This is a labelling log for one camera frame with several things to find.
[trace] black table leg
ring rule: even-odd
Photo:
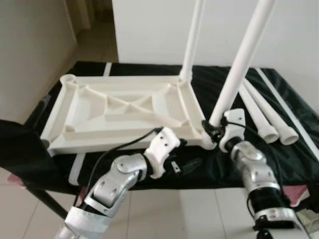
[[[50,196],[45,190],[26,188],[30,193],[37,197],[41,202],[47,205],[52,211],[59,215],[62,219],[65,219],[68,212]]]

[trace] white plastic bracket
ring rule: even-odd
[[[226,118],[227,122],[237,123],[243,126],[245,126],[246,124],[244,109],[233,109],[226,111],[224,113],[224,117]],[[219,142],[219,148],[221,149],[221,151],[227,153],[225,144],[234,137],[240,137],[242,140],[244,140],[244,132],[244,127],[234,124],[227,124],[225,127],[225,134]]]
[[[170,128],[163,128],[155,136],[144,152],[153,168],[152,178],[160,178],[165,173],[165,160],[169,157],[169,153],[179,146],[180,140]]]

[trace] white plastic tube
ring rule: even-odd
[[[267,119],[278,131],[280,142],[283,145],[295,143],[299,139],[296,131],[284,122],[284,120],[248,80],[244,80],[244,85]]]
[[[263,138],[266,143],[275,142],[279,138],[278,132],[269,124],[266,117],[261,112],[244,85],[240,86],[239,95],[257,127],[259,136]]]
[[[204,12],[204,4],[205,0],[196,0],[195,2],[195,8],[189,30],[183,66],[179,73],[179,78],[182,81],[191,81],[192,79],[192,67],[194,64],[200,25]]]
[[[239,47],[234,63],[229,71],[223,89],[210,117],[212,126],[220,126],[225,111],[229,110],[252,61],[258,43],[265,31],[267,22],[275,5],[275,0],[259,0]]]

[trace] black fabric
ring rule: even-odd
[[[104,69],[105,63],[77,62],[68,74],[74,74],[76,76],[102,76]],[[193,68],[193,80],[191,84],[207,119],[212,113],[229,69],[229,67],[204,66],[194,66]],[[172,65],[113,64],[110,75],[177,75],[179,71],[180,66]],[[278,89],[279,93],[318,146],[318,116],[275,70],[263,69],[263,71]],[[281,108],[254,69],[249,69],[247,79],[261,92],[288,125],[294,127],[285,111]],[[39,140],[39,135],[43,131],[60,89],[61,84],[57,82],[48,93],[51,99],[41,117],[37,119],[35,130],[12,122],[0,122],[0,147],[1,149],[7,148],[2,153],[0,152],[0,166],[21,177],[24,182],[33,187],[55,191],[69,190],[76,192],[77,189],[74,187],[67,188],[67,186],[65,186],[75,155],[57,155],[50,158]],[[236,98],[233,108],[245,109],[239,97]],[[246,114],[246,125],[256,129],[248,114]],[[10,131],[13,128],[15,128],[15,130],[19,128],[19,132],[14,133],[14,130]],[[269,153],[269,148],[247,131],[245,136],[247,140],[251,141],[266,154],[268,164],[274,169],[276,175],[278,175],[274,159]],[[30,141],[29,146],[34,145],[28,147],[28,144],[25,144],[26,141]],[[280,162],[282,169],[281,175],[285,185],[310,184],[319,181],[318,161],[310,152],[302,138],[290,146],[283,146],[279,142],[275,142],[271,144],[271,147]],[[114,152],[110,155],[110,158],[101,162],[94,180],[97,180],[109,170],[114,158],[124,153],[132,154],[136,152],[143,152],[143,150]],[[93,165],[101,154],[102,152],[86,154],[78,179],[80,185],[85,186],[88,183],[89,174]],[[198,158],[202,160],[197,160],[197,163],[194,164],[193,160]],[[188,174],[182,176],[168,172],[161,179],[147,179],[138,183],[133,189],[242,187],[240,175],[230,161],[229,155],[222,153],[220,150],[206,151],[197,146],[184,147],[182,150],[176,152],[174,160],[181,168],[193,167],[193,169],[190,170]]]

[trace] tiled floor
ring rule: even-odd
[[[97,22],[78,35],[76,60],[117,62],[114,26]],[[0,238],[52,239],[63,221],[0,168]],[[50,193],[69,210],[74,196]],[[242,189],[133,191],[105,239],[254,239]]]

